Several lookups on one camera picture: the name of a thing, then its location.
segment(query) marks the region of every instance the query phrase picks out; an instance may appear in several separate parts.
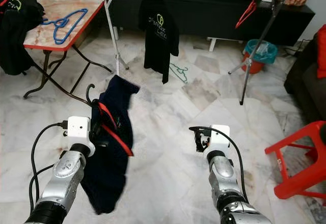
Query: teal trash bin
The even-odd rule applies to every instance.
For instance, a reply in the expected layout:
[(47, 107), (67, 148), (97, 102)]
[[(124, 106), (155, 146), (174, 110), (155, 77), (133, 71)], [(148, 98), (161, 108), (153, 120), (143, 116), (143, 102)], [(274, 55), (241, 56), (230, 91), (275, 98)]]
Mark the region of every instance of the teal trash bin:
[[(245, 54), (242, 62), (246, 61), (246, 59), (249, 58), (257, 43), (258, 39), (252, 39), (246, 44), (246, 47), (244, 48)], [(264, 67), (265, 64), (274, 63), (277, 53), (278, 49), (274, 44), (262, 41), (260, 47), (253, 57), (253, 62), (249, 73), (256, 74)], [(247, 69), (246, 65), (242, 66), (242, 69), (245, 71)]]

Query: marble tabletop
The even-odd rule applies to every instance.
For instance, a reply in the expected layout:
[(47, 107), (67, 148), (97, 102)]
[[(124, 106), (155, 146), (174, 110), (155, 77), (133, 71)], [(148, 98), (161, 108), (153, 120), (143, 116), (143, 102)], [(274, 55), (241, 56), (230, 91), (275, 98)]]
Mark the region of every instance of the marble tabletop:
[[(88, 12), (80, 20), (75, 29), (68, 36), (67, 40), (60, 45), (55, 44), (53, 39), (53, 31), (55, 26), (39, 25), (36, 28), (30, 30), (25, 38), (24, 47), (45, 49), (52, 51), (66, 51), (76, 41), (76, 39), (83, 32), (85, 27), (93, 19), (96, 13), (100, 10), (103, 5), (103, 0), (37, 0), (45, 10), (44, 18), (48, 20), (57, 20), (63, 18), (66, 15), (76, 10), (86, 8)], [(57, 32), (58, 38), (63, 38), (73, 24), (78, 20), (82, 13), (77, 13), (71, 16), (68, 24), (64, 28), (60, 28)]]

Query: dark blue garment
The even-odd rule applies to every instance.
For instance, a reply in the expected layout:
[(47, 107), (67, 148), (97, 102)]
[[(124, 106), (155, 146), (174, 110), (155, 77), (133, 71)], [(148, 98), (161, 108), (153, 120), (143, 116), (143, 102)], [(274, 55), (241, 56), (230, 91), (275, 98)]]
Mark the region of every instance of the dark blue garment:
[(93, 137), (90, 135), (90, 139), (95, 144), (96, 150), (87, 160), (81, 184), (97, 214), (110, 213), (114, 210), (126, 183), (125, 173), (128, 164), (125, 150), (103, 130), (100, 124), (104, 123), (114, 131), (131, 149), (133, 137), (127, 110), (131, 95), (138, 91), (139, 87), (115, 75), (107, 90), (100, 94), (99, 100), (93, 101), (95, 105), (97, 102), (103, 103), (117, 125), (115, 129), (113, 123), (103, 119), (98, 106), (93, 106), (91, 131), (95, 131), (95, 135)]

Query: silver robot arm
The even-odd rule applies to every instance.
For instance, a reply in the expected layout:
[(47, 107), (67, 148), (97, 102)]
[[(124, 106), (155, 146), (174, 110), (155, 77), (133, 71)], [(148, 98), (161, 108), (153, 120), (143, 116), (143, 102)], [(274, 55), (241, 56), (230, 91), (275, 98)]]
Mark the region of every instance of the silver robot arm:
[[(227, 136), (230, 128), (213, 125)], [(209, 183), (213, 204), (220, 214), (221, 224), (271, 224), (270, 220), (251, 206), (240, 191), (236, 173), (228, 157), (229, 140), (210, 129), (195, 132), (197, 151), (203, 152), (209, 163)]]
[(90, 119), (71, 116), (67, 135), (70, 150), (53, 166), (52, 177), (25, 223), (61, 224), (69, 212), (79, 183), (84, 177), (87, 157), (95, 152), (89, 140)]

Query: red table edge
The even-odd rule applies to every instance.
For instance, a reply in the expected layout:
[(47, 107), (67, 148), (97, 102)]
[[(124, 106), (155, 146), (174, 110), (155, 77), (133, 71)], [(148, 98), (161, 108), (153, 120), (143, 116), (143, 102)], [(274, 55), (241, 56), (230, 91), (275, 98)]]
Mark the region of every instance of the red table edge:
[(74, 43), (75, 41), (80, 37), (84, 29), (88, 26), (88, 24), (91, 22), (91, 20), (95, 17), (95, 15), (98, 13), (98, 11), (102, 8), (104, 5), (104, 2), (102, 2), (98, 8), (94, 11), (94, 13), (91, 15), (91, 17), (86, 21), (86, 23), (83, 25), (82, 28), (77, 32), (75, 37), (71, 39), (69, 44), (66, 47), (47, 47), (47, 46), (39, 46), (39, 45), (24, 45), (25, 48), (30, 48), (30, 49), (42, 49), (42, 50), (49, 50), (49, 51), (61, 51), (65, 52), (67, 51)]

